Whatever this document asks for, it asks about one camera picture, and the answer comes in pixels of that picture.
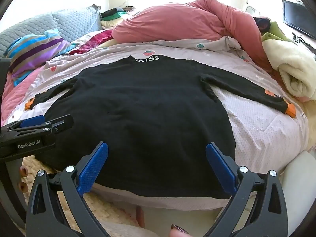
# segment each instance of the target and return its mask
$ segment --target wall-mounted tv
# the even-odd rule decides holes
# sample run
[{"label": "wall-mounted tv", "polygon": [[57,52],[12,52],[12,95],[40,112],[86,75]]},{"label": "wall-mounted tv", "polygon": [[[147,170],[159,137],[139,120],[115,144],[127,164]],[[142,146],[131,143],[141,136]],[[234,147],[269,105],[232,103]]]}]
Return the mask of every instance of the wall-mounted tv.
[{"label": "wall-mounted tv", "polygon": [[316,39],[316,21],[302,3],[283,0],[283,22],[297,31]]}]

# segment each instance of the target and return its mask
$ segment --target quilted headboard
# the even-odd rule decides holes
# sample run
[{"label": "quilted headboard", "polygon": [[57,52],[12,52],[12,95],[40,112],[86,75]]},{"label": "quilted headboard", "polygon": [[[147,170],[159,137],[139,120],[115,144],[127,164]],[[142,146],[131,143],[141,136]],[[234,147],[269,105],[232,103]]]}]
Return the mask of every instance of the quilted headboard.
[{"label": "quilted headboard", "polygon": [[0,57],[14,40],[25,35],[42,35],[46,30],[57,28],[61,37],[72,42],[92,31],[102,30],[99,9],[92,5],[79,10],[54,11],[15,24],[0,33]]}]

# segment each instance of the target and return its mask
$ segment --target fingernail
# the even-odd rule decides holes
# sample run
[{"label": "fingernail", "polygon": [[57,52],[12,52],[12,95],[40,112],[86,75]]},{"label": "fingernail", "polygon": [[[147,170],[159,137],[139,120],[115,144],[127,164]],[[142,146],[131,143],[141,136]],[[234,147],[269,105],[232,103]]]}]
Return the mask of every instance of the fingernail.
[{"label": "fingernail", "polygon": [[177,229],[177,230],[180,231],[181,233],[189,234],[186,230],[182,229],[181,227],[179,227],[179,226],[177,226],[177,225],[171,225],[171,229]]}]

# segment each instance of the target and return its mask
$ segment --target silver screw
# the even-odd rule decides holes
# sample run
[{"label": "silver screw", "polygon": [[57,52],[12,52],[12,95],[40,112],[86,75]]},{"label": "silver screw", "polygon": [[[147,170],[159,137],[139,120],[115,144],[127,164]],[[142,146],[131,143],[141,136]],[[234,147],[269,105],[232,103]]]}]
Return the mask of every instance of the silver screw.
[{"label": "silver screw", "polygon": [[240,170],[241,172],[243,172],[243,173],[247,173],[247,172],[248,172],[248,168],[246,168],[245,166],[241,166],[241,167],[239,168],[239,170]]},{"label": "silver screw", "polygon": [[75,167],[74,167],[74,166],[68,166],[68,167],[66,168],[66,171],[67,171],[68,173],[73,172],[74,170],[75,170]]},{"label": "silver screw", "polygon": [[271,175],[271,176],[276,176],[276,174],[277,174],[277,173],[276,173],[274,170],[271,170],[271,171],[270,171],[270,175]]},{"label": "silver screw", "polygon": [[42,176],[43,174],[45,174],[45,171],[44,171],[44,170],[40,170],[40,171],[37,172],[37,175],[38,175],[38,176]]}]

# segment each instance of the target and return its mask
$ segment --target cream fleece blanket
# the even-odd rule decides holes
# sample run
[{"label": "cream fleece blanket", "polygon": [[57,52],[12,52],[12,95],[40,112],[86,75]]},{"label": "cream fleece blanket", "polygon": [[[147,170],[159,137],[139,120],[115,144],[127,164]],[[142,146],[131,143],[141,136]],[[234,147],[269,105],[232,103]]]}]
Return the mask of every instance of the cream fleece blanket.
[{"label": "cream fleece blanket", "polygon": [[316,100],[315,55],[292,42],[269,39],[262,45],[271,66],[280,72],[289,93]]}]

